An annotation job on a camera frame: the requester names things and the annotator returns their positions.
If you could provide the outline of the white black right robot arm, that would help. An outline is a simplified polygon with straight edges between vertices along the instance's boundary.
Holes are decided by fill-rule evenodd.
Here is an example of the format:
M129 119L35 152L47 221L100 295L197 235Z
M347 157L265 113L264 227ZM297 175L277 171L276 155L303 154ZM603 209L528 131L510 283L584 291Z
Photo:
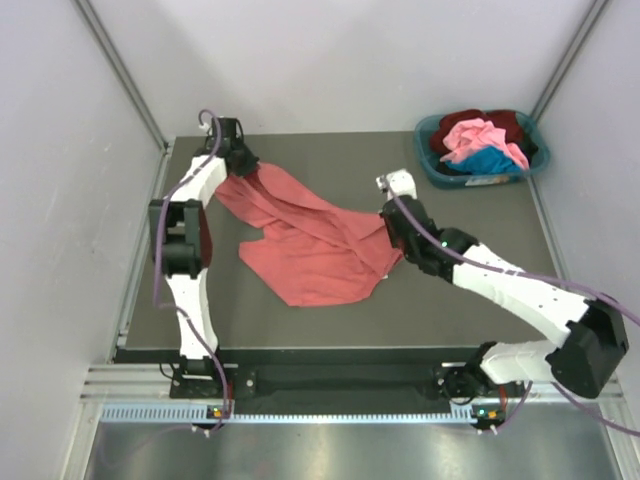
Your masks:
M473 292L524 321L543 338L481 344L463 368L469 388L487 396L501 385L555 382L597 398L628 351L622 315L594 295L583 296L527 273L457 228L438 228L409 195L390 198L380 216L391 243L423 273Z

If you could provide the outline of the coral red t shirt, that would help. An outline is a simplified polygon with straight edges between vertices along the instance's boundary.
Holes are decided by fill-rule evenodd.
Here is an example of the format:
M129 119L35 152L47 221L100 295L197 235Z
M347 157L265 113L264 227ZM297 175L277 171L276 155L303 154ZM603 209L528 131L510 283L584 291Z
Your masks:
M279 166L231 175L215 196L262 231L240 244L239 258L289 306L365 300L402 259L377 214L336 207Z

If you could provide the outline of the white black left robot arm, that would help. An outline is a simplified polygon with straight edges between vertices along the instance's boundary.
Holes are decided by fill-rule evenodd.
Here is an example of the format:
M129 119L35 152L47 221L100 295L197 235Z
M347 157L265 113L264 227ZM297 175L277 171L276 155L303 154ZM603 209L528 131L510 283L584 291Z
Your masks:
M180 331L179 359L172 363L173 382L188 380L205 396L226 387L227 374L216 357L219 345L210 319L207 276L213 241L206 208L216 189L230 176L253 173L259 159L245 143L239 119L198 115L205 131L203 147L186 173L167 194L148 206L154 265L153 303L176 314Z

